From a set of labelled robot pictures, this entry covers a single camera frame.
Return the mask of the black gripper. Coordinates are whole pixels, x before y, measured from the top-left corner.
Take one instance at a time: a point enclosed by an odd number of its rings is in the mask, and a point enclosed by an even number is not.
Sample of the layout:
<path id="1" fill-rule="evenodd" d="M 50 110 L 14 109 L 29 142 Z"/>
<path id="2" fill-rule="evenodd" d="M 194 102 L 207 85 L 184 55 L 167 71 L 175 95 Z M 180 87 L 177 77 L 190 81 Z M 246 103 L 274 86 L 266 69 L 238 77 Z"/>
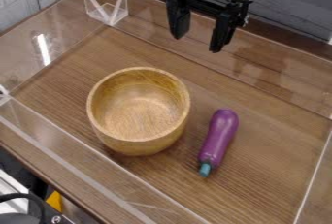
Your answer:
<path id="1" fill-rule="evenodd" d="M 216 17 L 208 50 L 216 53 L 228 43 L 235 26 L 247 23 L 248 5 L 252 0 L 165 0 L 171 35 L 180 39 L 188 31 L 190 10 Z"/>

